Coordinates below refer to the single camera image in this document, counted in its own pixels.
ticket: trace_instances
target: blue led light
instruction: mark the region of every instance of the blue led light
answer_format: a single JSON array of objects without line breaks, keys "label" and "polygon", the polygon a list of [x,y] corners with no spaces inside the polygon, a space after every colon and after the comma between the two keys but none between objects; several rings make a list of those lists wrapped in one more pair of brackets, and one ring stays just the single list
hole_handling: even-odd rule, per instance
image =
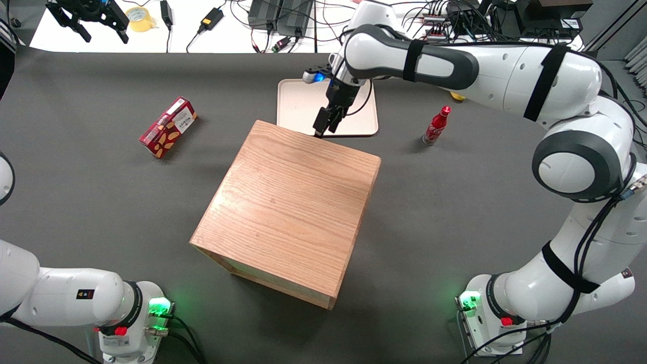
[{"label": "blue led light", "polygon": [[322,73],[317,72],[317,74],[314,76],[314,81],[320,82],[323,80],[325,80],[325,76]]}]

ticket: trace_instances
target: tape roll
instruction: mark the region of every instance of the tape roll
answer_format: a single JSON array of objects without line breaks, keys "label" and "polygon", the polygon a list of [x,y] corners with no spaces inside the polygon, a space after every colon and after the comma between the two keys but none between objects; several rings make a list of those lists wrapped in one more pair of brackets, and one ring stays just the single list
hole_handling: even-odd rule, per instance
[{"label": "tape roll", "polygon": [[130,29],[135,32],[146,32],[155,28],[155,19],[151,17],[148,9],[136,6],[126,12],[128,20],[130,20]]}]

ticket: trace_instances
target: green led light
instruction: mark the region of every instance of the green led light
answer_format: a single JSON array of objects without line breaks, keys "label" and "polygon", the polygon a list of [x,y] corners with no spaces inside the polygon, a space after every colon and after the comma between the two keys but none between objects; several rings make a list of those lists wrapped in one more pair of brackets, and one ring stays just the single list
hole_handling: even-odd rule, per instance
[{"label": "green led light", "polygon": [[171,301],[158,297],[148,301],[148,312],[153,315],[168,315],[171,311]]},{"label": "green led light", "polygon": [[465,311],[471,311],[476,309],[476,306],[481,301],[481,294],[476,291],[465,291],[458,299],[461,301]]}]

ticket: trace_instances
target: red button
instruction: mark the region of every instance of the red button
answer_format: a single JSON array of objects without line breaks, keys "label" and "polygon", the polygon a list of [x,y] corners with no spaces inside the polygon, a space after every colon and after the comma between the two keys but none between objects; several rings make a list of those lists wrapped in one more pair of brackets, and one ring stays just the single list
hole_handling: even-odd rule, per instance
[{"label": "red button", "polygon": [[115,328],[115,335],[124,336],[127,331],[128,331],[128,328],[126,327],[118,327],[118,328]]}]

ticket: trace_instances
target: red bottle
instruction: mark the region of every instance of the red bottle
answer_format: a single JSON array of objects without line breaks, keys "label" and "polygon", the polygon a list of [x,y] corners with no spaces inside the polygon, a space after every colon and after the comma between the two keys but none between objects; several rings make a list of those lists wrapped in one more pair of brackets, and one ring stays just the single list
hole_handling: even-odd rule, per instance
[{"label": "red bottle", "polygon": [[438,138],[441,136],[445,126],[447,126],[447,115],[452,112],[452,108],[449,106],[443,107],[441,112],[434,116],[429,128],[422,136],[422,141],[428,146],[432,146]]}]

